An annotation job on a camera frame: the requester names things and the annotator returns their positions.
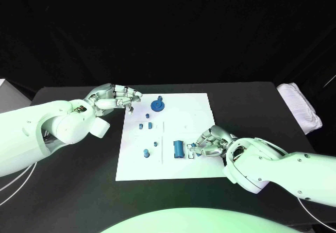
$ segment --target black curtain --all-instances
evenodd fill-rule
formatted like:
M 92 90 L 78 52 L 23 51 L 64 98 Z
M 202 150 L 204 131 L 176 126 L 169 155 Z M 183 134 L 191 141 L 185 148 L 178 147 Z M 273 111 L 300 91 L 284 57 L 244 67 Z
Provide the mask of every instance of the black curtain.
M 12 0 L 0 19 L 0 76 L 30 98 L 43 86 L 296 82 L 336 129 L 335 1 Z

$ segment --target black table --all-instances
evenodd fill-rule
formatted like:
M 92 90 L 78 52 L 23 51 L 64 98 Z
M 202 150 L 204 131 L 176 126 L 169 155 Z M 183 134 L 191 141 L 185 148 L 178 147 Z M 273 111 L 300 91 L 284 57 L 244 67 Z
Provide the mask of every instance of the black table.
M 238 137 L 260 137 L 287 151 L 315 153 L 273 83 L 131 87 L 143 93 L 208 93 L 216 125 Z M 46 87 L 32 104 L 82 99 L 92 88 Z M 39 161 L 26 185 L 0 207 L 2 232 L 94 233 L 136 215 L 176 207 L 234 210 L 290 226 L 316 223 L 296 197 L 273 183 L 255 195 L 227 178 L 117 182 L 124 109 L 104 119 L 111 128 L 103 139 L 90 134 Z M 17 174 L 0 178 L 0 187 Z M 0 200 L 22 182 L 0 193 Z M 336 222 L 333 207 L 304 204 L 322 221 Z

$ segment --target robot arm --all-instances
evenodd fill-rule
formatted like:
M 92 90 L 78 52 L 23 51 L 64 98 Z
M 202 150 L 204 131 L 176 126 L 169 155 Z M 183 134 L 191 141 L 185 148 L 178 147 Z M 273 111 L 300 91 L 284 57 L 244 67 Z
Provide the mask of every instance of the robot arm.
M 211 129 L 225 131 L 214 126 Z M 280 147 L 258 138 L 224 138 L 228 143 L 191 148 L 206 156 L 227 159 L 224 174 L 232 183 L 258 193 L 268 182 L 277 183 L 296 197 L 336 207 L 336 158 L 312 153 L 287 153 Z
M 98 118 L 129 108 L 142 93 L 120 85 L 97 87 L 84 100 L 54 101 L 0 114 L 0 177 L 22 170 L 88 133 L 103 138 L 110 124 Z

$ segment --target blue object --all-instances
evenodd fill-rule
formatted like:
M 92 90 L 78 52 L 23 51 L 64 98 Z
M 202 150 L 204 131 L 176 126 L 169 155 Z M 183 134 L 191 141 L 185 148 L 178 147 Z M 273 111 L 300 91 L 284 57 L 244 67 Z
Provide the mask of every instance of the blue object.
M 147 158 L 149 157 L 149 150 L 144 149 L 144 157 Z
M 154 100 L 150 104 L 150 108 L 154 112 L 160 112 L 165 109 L 163 97 L 159 96 L 157 100 Z
M 192 147 L 196 147 L 196 144 L 195 144 L 195 143 L 192 143 Z M 196 153 L 196 155 L 198 155 L 198 157 L 201 156 L 201 154 L 198 154 L 198 153 Z
M 175 149 L 175 155 L 173 157 L 178 158 L 185 158 L 185 152 L 183 152 L 183 141 L 175 141 L 173 142 L 173 149 Z

